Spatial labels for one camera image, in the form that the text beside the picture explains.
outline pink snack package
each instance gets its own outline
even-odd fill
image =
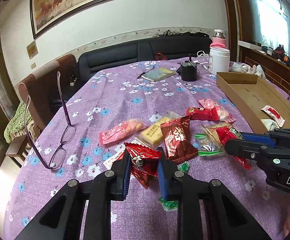
[[[139,130],[145,129],[147,126],[148,125],[146,125],[142,120],[138,118],[127,120],[116,125],[111,130],[100,132],[100,144],[104,145],[107,143],[118,141],[126,136],[138,132]]]
[[[261,109],[264,111],[267,115],[269,115],[272,119],[276,121],[276,123],[279,125],[279,127],[283,127],[285,119],[281,117],[281,115],[271,106],[265,106]]]
[[[230,114],[227,110],[225,110],[221,105],[217,102],[206,98],[199,100],[199,103],[203,106],[203,108],[212,109],[216,108],[217,114],[219,116],[219,120],[222,122],[233,123],[236,121],[235,118],[232,118],[232,114]]]

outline purple tablecloth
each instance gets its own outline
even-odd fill
[[[101,71],[92,77],[67,103],[71,122],[77,131],[72,141],[64,146],[67,154],[62,168],[57,172],[45,169],[32,150],[26,158],[7,206],[4,239],[14,239],[68,180],[83,182],[105,171],[103,161],[121,149],[123,140],[106,148],[98,144],[98,134],[124,120],[138,117],[151,125],[156,117],[164,116],[168,110],[185,114],[188,107],[200,106],[199,99],[211,98],[232,113],[237,119],[234,125],[240,131],[252,132],[238,109],[216,86],[216,77],[201,66],[199,80],[189,84],[179,75],[155,83],[137,79],[153,65],[176,70],[179,67],[177,62],[184,60],[140,62]],[[201,124],[214,123],[191,121],[192,135],[201,132]],[[46,160],[49,161],[59,146],[65,128],[66,120],[61,108],[36,142]],[[134,136],[125,141],[132,141]],[[189,174],[195,179],[220,179],[272,239],[283,238],[287,194],[268,186],[263,171],[256,166],[251,171],[245,170],[228,155],[196,157],[189,161],[189,165]],[[157,202],[159,197],[157,180],[145,190],[135,178],[131,178],[126,201],[111,205],[112,239],[176,239],[177,212],[166,213]]]

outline brown cardboard tray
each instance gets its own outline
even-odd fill
[[[282,128],[290,128],[290,103],[273,85],[253,74],[217,72],[217,86],[235,104],[254,133],[268,130],[261,119],[271,119],[261,109],[269,105],[285,119]]]

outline purple eyeglasses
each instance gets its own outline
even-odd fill
[[[61,74],[60,74],[60,72],[58,72],[57,73],[57,85],[58,85],[58,91],[60,92],[60,97],[61,97],[61,101],[62,101],[64,113],[65,113],[65,118],[66,118],[66,122],[67,122],[67,127],[66,127],[66,129],[65,129],[65,131],[64,131],[64,133],[63,133],[63,135],[61,137],[60,145],[56,149],[56,151],[53,153],[52,158],[51,158],[49,163],[47,163],[44,160],[44,158],[42,157],[42,155],[39,153],[38,149],[36,148],[32,138],[30,136],[30,133],[29,133],[29,131],[27,129],[26,114],[27,114],[28,108],[29,108],[30,103],[31,103],[31,97],[30,96],[27,96],[25,115],[24,115],[25,132],[26,132],[26,135],[27,135],[27,137],[29,139],[30,145],[32,146],[34,152],[36,153],[37,157],[40,159],[40,161],[42,162],[44,167],[49,169],[49,170],[56,170],[56,169],[59,169],[61,167],[61,165],[64,162],[65,156],[66,156],[66,150],[63,148],[63,146],[65,144],[69,143],[72,140],[72,138],[74,137],[75,132],[76,132],[76,127],[73,126],[71,124],[71,122],[70,122],[68,111],[67,111],[67,108],[66,108],[66,104],[65,104],[64,99],[63,99],[63,95],[62,95],[62,92],[61,92],[61,85],[60,85],[60,76],[61,76]]]

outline tile floor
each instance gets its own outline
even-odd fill
[[[20,168],[6,156],[0,167],[0,236],[3,237],[5,210]]]

